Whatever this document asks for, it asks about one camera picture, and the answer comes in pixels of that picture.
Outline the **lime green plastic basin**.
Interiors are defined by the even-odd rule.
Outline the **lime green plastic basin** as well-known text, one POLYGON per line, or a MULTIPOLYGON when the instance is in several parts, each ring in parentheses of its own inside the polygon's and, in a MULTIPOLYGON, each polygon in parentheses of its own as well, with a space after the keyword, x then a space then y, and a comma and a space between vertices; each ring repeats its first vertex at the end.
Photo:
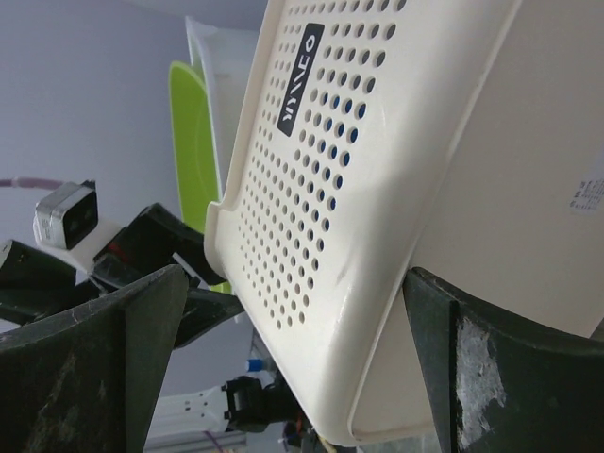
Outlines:
POLYGON ((181 217, 204 233, 209 204, 221 201, 224 194, 215 81, 200 66, 174 61, 168 88, 181 217))

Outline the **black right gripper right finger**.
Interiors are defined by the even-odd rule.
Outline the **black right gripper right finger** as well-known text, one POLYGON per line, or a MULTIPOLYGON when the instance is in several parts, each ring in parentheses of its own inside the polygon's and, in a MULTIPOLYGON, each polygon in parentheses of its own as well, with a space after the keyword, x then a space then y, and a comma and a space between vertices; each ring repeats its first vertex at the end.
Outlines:
POLYGON ((415 267, 402 285, 443 452, 600 452, 603 344, 415 267))

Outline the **translucent white plastic tub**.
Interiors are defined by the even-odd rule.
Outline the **translucent white plastic tub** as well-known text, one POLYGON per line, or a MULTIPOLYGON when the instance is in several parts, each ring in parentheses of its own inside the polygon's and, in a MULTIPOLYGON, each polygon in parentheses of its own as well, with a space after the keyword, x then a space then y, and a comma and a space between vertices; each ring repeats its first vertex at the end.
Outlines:
POLYGON ((259 33, 185 18, 192 67, 204 79, 218 193, 224 195, 243 99, 259 33))

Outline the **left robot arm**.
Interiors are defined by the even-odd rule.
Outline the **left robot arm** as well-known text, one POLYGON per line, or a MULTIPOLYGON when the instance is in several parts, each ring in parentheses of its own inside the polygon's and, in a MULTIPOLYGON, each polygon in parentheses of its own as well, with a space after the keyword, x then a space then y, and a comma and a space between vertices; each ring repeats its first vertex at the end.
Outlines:
MULTIPOLYGON (((102 288, 115 291, 169 264, 180 265, 189 284, 175 348, 187 346, 243 313, 236 295, 213 290, 224 279, 206 260, 203 234, 159 203, 144 208, 109 240, 94 258, 90 276, 102 288)), ((277 423, 301 429, 304 422, 305 414, 281 375, 268 385, 255 377, 239 376, 207 390, 161 398, 152 430, 165 433, 182 423, 210 433, 260 433, 277 423)))

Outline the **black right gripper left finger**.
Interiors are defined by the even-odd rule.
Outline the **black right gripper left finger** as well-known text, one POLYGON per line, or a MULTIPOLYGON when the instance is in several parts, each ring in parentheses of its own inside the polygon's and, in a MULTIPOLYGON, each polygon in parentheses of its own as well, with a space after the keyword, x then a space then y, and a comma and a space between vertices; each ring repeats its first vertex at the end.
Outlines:
POLYGON ((143 451, 187 291, 169 265, 2 334, 2 451, 143 451))

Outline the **cream perforated storage basket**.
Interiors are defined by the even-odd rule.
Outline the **cream perforated storage basket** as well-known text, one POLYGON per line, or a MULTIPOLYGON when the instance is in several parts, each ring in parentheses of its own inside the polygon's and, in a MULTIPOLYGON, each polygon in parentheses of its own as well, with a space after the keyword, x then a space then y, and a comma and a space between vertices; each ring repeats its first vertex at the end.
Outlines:
POLYGON ((402 282, 603 317, 599 1, 271 1, 205 254, 316 431, 431 429, 402 282))

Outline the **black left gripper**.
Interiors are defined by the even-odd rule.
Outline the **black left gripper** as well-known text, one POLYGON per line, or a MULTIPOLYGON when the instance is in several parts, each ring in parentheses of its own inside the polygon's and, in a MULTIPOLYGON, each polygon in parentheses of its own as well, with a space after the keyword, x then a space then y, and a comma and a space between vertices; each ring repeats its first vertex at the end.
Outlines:
MULTIPOLYGON (((181 263, 194 279, 210 284, 204 235, 155 203, 121 228, 94 257, 92 282, 100 290, 112 292, 169 264, 181 263)), ((187 346, 243 312, 235 295, 189 289, 174 349, 187 346)))

